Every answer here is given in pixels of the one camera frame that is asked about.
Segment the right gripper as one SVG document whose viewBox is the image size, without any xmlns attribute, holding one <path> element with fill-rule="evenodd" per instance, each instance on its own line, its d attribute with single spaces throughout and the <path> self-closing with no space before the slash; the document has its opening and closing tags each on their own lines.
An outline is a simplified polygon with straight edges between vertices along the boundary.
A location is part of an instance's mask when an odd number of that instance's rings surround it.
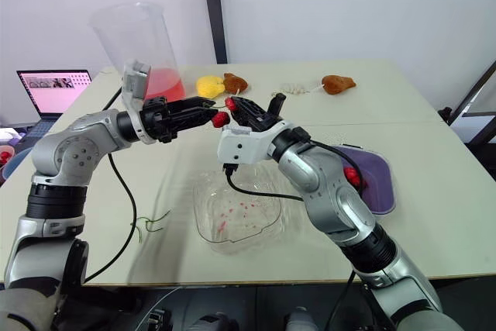
<svg viewBox="0 0 496 331">
<path fill-rule="evenodd" d="M 238 120 L 240 126 L 249 127 L 253 132 L 261 133 L 269 130 L 282 120 L 278 116 L 280 115 L 285 99 L 285 94 L 277 93 L 270 100 L 268 112 L 266 112 L 252 100 L 239 96 L 231 96 L 231 116 L 235 120 Z"/>
</svg>

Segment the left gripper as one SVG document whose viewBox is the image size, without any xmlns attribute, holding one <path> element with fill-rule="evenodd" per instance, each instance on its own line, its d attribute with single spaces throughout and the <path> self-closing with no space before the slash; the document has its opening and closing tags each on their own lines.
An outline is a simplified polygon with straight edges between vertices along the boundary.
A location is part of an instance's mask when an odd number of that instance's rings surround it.
<svg viewBox="0 0 496 331">
<path fill-rule="evenodd" d="M 209 122 L 218 113 L 214 104 L 207 98 L 185 98 L 170 102 L 168 111 L 166 98 L 158 96 L 147 99 L 139 115 L 147 135 L 161 143 L 170 143 L 177 139 L 177 132 Z"/>
</svg>

